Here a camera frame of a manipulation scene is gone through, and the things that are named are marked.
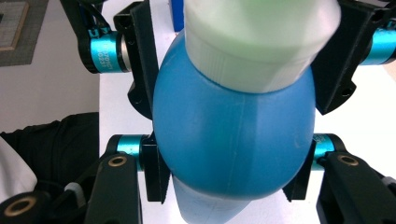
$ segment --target white cap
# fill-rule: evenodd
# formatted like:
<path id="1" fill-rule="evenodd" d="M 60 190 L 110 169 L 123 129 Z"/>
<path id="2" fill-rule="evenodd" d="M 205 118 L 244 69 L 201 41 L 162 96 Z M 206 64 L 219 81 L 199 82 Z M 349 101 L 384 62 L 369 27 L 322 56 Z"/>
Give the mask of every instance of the white cap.
<path id="1" fill-rule="evenodd" d="M 340 22 L 336 0 L 185 0 L 186 49 L 221 86 L 268 92 L 294 83 Z"/>

